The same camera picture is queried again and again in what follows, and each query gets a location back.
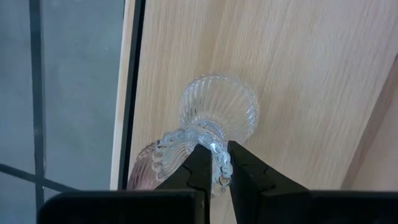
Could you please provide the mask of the pink ribbed glass candle holder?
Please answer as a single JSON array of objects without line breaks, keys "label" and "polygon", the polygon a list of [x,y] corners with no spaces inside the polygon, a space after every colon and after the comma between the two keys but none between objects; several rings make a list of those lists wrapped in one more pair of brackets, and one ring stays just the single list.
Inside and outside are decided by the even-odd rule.
[{"label": "pink ribbed glass candle holder", "polygon": [[152,168],[154,151],[155,143],[153,142],[137,155],[127,183],[128,190],[153,190],[160,184],[156,180],[156,172]]}]

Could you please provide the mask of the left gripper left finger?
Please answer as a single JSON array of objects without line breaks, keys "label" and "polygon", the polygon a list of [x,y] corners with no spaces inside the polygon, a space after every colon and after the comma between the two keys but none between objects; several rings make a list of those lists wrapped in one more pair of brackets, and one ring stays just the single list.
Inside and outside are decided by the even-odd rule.
[{"label": "left gripper left finger", "polygon": [[58,194],[39,210],[37,224],[209,224],[212,154],[197,145],[154,190]]}]

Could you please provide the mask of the clear ribbed glass candle holder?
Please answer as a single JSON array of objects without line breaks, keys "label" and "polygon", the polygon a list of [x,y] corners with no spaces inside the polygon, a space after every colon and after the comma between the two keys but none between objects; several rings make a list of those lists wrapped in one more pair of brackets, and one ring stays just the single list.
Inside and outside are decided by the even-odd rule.
[{"label": "clear ribbed glass candle holder", "polygon": [[212,154],[213,197],[232,183],[228,142],[244,143],[255,131],[259,107],[251,89],[238,78],[209,73],[188,84],[180,100],[180,128],[155,144],[152,170],[164,182],[200,144]]}]

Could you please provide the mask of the wooden riser shelf black frame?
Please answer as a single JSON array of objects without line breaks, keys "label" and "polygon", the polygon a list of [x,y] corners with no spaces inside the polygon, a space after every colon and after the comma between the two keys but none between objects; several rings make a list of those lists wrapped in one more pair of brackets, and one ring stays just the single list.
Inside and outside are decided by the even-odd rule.
[{"label": "wooden riser shelf black frame", "polygon": [[[257,98],[242,147],[309,190],[342,190],[397,54],[398,0],[146,0],[132,152],[180,128],[189,83],[224,73]],[[230,185],[210,216],[236,221]]]}]

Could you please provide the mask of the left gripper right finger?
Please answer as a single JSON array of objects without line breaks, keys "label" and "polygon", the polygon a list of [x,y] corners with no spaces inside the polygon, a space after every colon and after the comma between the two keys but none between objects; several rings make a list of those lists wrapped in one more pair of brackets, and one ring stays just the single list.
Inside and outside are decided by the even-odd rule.
[{"label": "left gripper right finger", "polygon": [[398,224],[398,192],[309,190],[228,143],[237,224]]}]

